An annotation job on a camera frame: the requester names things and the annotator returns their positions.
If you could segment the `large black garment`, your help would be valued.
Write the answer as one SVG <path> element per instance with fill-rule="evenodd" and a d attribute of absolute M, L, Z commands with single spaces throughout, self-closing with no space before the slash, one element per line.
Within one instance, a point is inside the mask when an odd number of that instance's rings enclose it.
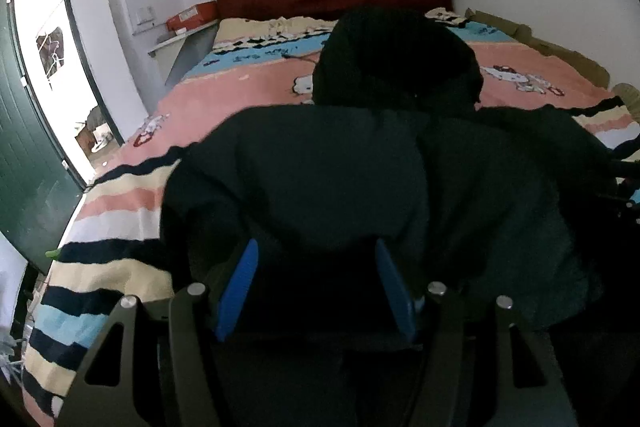
<path fill-rule="evenodd" d="M 224 341 L 198 318 L 225 426 L 396 426 L 436 392 L 439 338 L 464 336 L 461 426 L 498 407 L 499 329 L 550 337 L 582 426 L 639 421 L 639 168 L 565 110 L 484 107 L 473 50 L 418 13 L 370 57 L 342 18 L 308 105 L 254 107 L 171 173 L 160 239 L 176 286 L 216 283 L 256 239 Z M 378 273 L 382 241 L 413 299 L 405 340 Z"/>

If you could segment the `pink striped cartoon bed blanket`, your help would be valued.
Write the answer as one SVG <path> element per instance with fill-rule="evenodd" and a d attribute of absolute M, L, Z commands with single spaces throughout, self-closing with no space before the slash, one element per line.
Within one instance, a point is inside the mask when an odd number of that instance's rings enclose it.
<path fill-rule="evenodd" d="M 638 122 L 614 93 L 495 27 L 469 22 L 456 35 L 480 61 L 485 105 L 565 108 L 624 161 L 638 161 Z M 267 23 L 224 20 L 213 51 L 93 182 L 63 237 L 61 259 L 51 265 L 26 348 L 23 400 L 37 424 L 53 424 L 54 408 L 120 296 L 169 296 L 168 275 L 136 257 L 132 247 L 160 235 L 164 186 L 186 147 L 241 109 L 308 102 L 311 71 L 327 36 L 319 22 L 273 36 Z"/>

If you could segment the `grey bedside shelf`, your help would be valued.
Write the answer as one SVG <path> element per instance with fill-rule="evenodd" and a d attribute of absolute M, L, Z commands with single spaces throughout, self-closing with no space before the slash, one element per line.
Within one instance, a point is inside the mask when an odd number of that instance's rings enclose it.
<path fill-rule="evenodd" d="M 218 25 L 218 20 L 213 20 L 149 49 L 152 86 L 160 89 L 179 83 L 213 49 Z"/>

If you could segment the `red box on shelf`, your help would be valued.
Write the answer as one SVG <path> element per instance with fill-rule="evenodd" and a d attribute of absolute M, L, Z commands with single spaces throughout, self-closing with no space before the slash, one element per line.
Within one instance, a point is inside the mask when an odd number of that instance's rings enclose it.
<path fill-rule="evenodd" d="M 217 16 L 216 1 L 198 3 L 166 20 L 166 27 L 169 31 L 192 30 L 216 20 Z"/>

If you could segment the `white wall switch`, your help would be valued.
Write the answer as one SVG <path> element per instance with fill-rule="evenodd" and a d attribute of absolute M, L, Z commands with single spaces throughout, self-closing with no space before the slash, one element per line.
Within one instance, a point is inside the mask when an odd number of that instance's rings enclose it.
<path fill-rule="evenodd" d="M 155 13 L 151 5 L 142 6 L 134 13 L 134 29 L 132 33 L 139 35 L 155 26 Z"/>

